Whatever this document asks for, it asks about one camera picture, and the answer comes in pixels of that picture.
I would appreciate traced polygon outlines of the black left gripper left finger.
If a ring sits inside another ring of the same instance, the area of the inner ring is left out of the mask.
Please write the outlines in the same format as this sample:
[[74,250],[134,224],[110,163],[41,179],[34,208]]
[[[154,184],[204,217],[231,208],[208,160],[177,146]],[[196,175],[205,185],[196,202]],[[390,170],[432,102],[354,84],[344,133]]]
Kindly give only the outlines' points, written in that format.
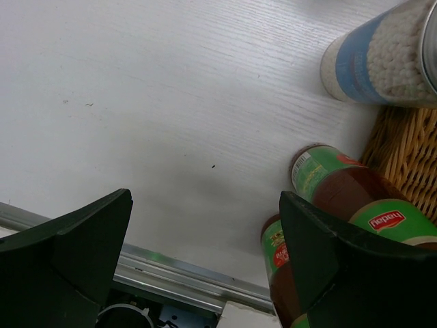
[[94,327],[132,210],[128,189],[1,239],[2,327]]

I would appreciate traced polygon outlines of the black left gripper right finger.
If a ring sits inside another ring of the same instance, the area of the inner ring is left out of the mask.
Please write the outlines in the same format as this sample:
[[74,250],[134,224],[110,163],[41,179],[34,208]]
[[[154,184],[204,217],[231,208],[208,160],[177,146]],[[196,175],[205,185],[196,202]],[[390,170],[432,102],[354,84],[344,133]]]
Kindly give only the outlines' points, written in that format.
[[281,224],[302,314],[295,327],[435,327],[436,252],[333,217],[291,191]]

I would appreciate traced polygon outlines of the silver-lid bead jar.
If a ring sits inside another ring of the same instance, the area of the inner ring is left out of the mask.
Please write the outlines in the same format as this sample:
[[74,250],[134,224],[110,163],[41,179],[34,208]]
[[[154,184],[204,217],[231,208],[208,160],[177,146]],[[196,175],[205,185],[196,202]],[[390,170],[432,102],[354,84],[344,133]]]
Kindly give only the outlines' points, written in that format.
[[405,1],[326,49],[326,91],[344,102],[436,106],[436,2]]

